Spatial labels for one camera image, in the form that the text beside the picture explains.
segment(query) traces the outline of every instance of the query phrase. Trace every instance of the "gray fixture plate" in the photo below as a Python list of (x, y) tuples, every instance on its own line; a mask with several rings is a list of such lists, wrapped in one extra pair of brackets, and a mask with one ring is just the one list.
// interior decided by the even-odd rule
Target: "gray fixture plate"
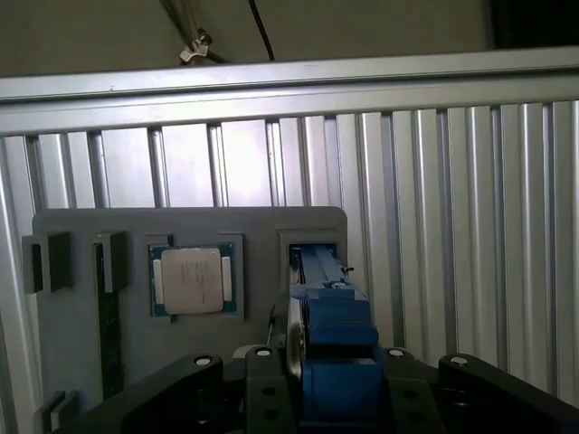
[[(36, 293), (43, 397), (78, 391), (81, 410), (101, 402), (103, 394), (94, 243), (99, 238), (113, 243), (115, 238), (101, 234), (124, 234), (122, 242), (114, 244), (117, 250), (105, 253), (105, 262), (111, 261), (106, 273), (112, 275), (106, 277), (110, 287), (104, 288), (119, 293), (125, 386), (186, 354), (207, 352), (226, 360), (239, 346), (264, 342), (271, 307), (287, 289), (283, 282), (288, 278), (288, 244), (335, 243), (346, 263), (346, 216), (330, 207), (46, 210), (34, 217), (33, 240), (24, 240), (29, 272), (33, 270), (31, 243), (48, 246), (49, 254), (58, 252), (51, 247), (51, 240), (58, 240), (55, 232), (69, 234), (71, 251), (48, 258), (50, 270), (68, 270), (72, 285), (49, 286)], [(241, 314), (153, 317), (148, 248), (167, 241), (174, 246), (223, 241), (233, 241), (236, 249), (242, 245)], [(67, 258), (70, 266), (58, 264)], [(42, 282), (57, 278), (43, 275)], [(38, 284), (26, 290), (34, 289)]]

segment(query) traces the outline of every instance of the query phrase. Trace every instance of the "black cable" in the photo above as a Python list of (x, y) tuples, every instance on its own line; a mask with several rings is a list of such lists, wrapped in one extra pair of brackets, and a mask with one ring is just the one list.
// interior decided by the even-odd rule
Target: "black cable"
[(257, 5), (255, 4), (255, 0), (249, 0), (250, 8), (252, 9), (253, 19), (257, 24), (257, 28), (260, 30), (260, 35), (263, 40), (263, 44), (265, 45), (265, 49), (268, 51), (268, 56), (270, 56), (271, 61), (275, 61), (275, 56), (273, 55), (273, 49), (271, 48), (270, 38), (268, 38), (268, 33), (265, 31), (265, 27), (263, 26), (263, 21), (260, 17), (260, 11), (257, 10)]

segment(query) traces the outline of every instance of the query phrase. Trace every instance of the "aluminum frame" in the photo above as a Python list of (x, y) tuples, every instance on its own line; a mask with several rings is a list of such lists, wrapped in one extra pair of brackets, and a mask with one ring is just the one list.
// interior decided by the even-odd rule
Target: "aluminum frame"
[(579, 404), (579, 49), (0, 80), (0, 309), (42, 390), (20, 237), (42, 208), (335, 205), (385, 345)]

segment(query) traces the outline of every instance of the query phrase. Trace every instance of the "screw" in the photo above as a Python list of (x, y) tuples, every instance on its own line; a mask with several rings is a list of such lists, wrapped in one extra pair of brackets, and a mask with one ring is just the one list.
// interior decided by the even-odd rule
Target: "screw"
[(451, 363), (457, 364), (458, 366), (466, 366), (469, 361), (463, 357), (452, 357)]
[(397, 359), (404, 357), (404, 353), (400, 350), (390, 350), (388, 352), (392, 357), (396, 357)]
[(206, 366), (209, 363), (211, 363), (211, 357), (198, 357), (195, 359), (197, 366)]

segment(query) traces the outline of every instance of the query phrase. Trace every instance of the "corrugated metal wall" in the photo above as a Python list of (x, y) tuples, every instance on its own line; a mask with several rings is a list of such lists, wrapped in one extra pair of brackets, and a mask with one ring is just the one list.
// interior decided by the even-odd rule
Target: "corrugated metal wall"
[[(4, 283), (20, 290), (18, 240), (43, 208), (335, 205), (346, 211), (349, 265), (383, 345), (429, 363), (475, 354), (579, 404), (579, 101), (546, 98), (579, 98), (579, 79), (508, 82), (517, 88), (508, 104), (499, 79), (426, 90), (437, 102), (423, 106), (413, 96), (420, 86), (408, 84), (395, 109), (356, 89), (366, 99), (319, 92), (323, 116), (301, 116), (310, 109), (299, 100), (281, 108), (262, 94), (244, 102), (249, 115), (236, 108), (251, 120), (224, 107), (227, 120), (171, 125), (149, 110), (130, 127), (119, 104), (101, 123), (123, 129), (5, 137)], [(460, 89), (472, 106), (456, 103), (469, 97)], [(81, 126), (90, 112), (76, 109)], [(54, 116), (52, 130), (66, 131), (70, 121)]]

